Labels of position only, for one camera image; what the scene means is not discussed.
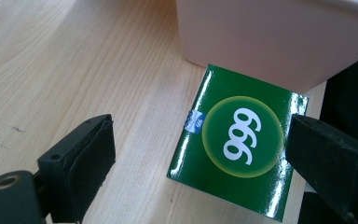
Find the small label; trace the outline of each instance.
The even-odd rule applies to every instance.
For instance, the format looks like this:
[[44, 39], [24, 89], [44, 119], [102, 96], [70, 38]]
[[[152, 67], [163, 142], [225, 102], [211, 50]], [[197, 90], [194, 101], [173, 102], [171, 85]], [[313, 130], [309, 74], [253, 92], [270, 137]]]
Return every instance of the small label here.
[[188, 112], [187, 120], [185, 123], [185, 130], [191, 133], [200, 133], [203, 122], [205, 121], [205, 115], [197, 110], [191, 110]]

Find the green box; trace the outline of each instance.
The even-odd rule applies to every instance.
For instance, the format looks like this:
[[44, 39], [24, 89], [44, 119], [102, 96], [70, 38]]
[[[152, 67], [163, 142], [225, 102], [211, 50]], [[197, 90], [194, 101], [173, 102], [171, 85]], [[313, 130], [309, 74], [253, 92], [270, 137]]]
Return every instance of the green box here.
[[208, 65], [167, 177], [282, 221], [293, 168], [285, 143], [308, 98]]

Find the light wood surface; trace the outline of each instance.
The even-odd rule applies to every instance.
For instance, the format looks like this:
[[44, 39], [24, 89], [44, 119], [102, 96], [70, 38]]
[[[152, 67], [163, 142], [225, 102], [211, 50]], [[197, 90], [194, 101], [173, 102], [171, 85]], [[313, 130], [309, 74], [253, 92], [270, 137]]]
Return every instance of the light wood surface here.
[[[165, 177], [205, 68], [181, 53], [173, 0], [0, 1], [0, 175], [110, 113], [117, 163], [84, 223], [275, 223]], [[307, 93], [318, 117], [324, 85]], [[294, 174], [283, 223], [296, 223]]]

